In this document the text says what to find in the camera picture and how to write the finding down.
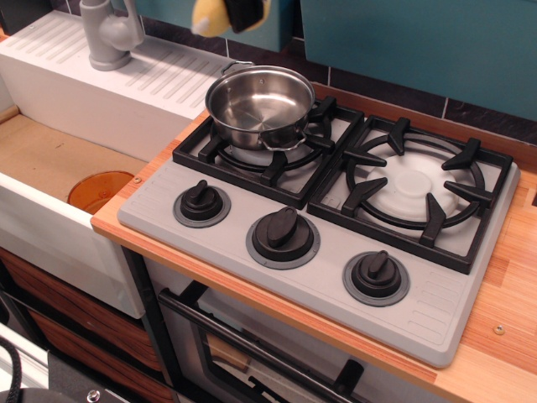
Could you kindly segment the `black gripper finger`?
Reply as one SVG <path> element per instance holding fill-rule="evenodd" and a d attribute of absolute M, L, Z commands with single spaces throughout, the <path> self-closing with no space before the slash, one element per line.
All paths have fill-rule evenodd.
<path fill-rule="evenodd" d="M 252 30 L 267 19 L 270 0 L 225 0 L 227 16 L 235 34 Z"/>

